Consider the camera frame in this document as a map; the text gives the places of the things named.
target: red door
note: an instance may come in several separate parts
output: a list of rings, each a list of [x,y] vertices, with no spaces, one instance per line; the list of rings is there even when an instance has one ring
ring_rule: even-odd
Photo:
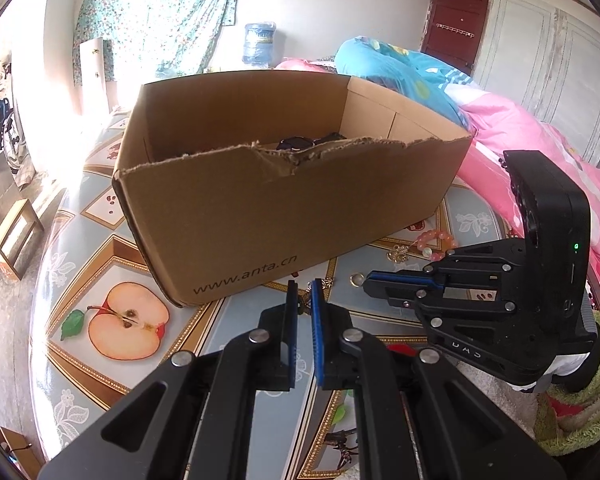
[[[471,74],[489,0],[433,0],[422,52]]]

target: pink blanket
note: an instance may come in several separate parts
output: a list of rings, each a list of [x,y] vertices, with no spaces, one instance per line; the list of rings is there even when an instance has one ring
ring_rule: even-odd
[[[280,63],[276,70],[302,70],[304,72],[328,72],[321,66],[312,65],[304,59],[287,59]]]
[[[498,162],[503,150],[543,152],[587,194],[591,210],[589,261],[600,281],[600,170],[582,160],[558,130],[509,99],[453,84],[445,91],[476,130],[458,176],[509,222],[516,234],[524,231],[509,174]]]

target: table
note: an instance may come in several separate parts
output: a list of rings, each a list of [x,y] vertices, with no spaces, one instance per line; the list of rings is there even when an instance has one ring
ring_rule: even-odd
[[[126,120],[122,112],[113,115],[98,137],[81,183],[62,199],[40,267],[30,334],[30,376],[36,423],[48,458],[174,352],[217,351],[233,336],[255,327],[264,308],[283,303],[286,282],[291,278],[197,308],[170,304],[148,272],[111,187]],[[412,311],[368,297],[349,277],[374,269],[421,269],[427,260],[409,244],[419,233],[433,228],[451,233],[461,246],[497,240],[510,232],[484,200],[456,180],[431,218],[304,269],[293,279],[301,292],[312,279],[325,279],[330,285],[325,290],[328,300],[347,307],[355,326],[387,343],[421,346],[426,339]],[[443,243],[434,240],[430,246],[444,250]],[[395,263],[388,258],[396,246],[409,247],[405,261]],[[102,306],[109,291],[125,282],[148,288],[169,313],[157,351],[143,359],[105,357],[90,339],[90,330],[95,330],[91,320],[99,310],[88,307]],[[128,356],[129,347],[108,351],[120,349]],[[355,427],[352,400],[347,392],[317,391],[310,318],[299,317],[296,388],[289,393],[257,394],[248,478],[334,478],[356,463],[355,455],[325,444],[331,433],[346,430],[350,433],[347,447],[356,445],[356,433],[349,431]]]

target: floor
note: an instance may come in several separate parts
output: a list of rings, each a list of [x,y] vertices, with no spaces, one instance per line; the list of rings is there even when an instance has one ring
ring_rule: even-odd
[[[37,175],[22,195],[36,206],[35,200],[41,194],[48,194],[48,183],[43,175]],[[30,261],[22,280],[12,282],[0,271],[0,426],[23,434],[39,460],[43,455],[29,388],[29,321],[46,234],[61,198],[62,194],[53,190],[40,214],[45,233],[27,242],[22,256]]]

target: white wardrobe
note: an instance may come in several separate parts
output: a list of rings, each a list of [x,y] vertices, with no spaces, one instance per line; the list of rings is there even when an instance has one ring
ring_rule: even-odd
[[[600,160],[600,17],[573,0],[492,0],[474,79]]]

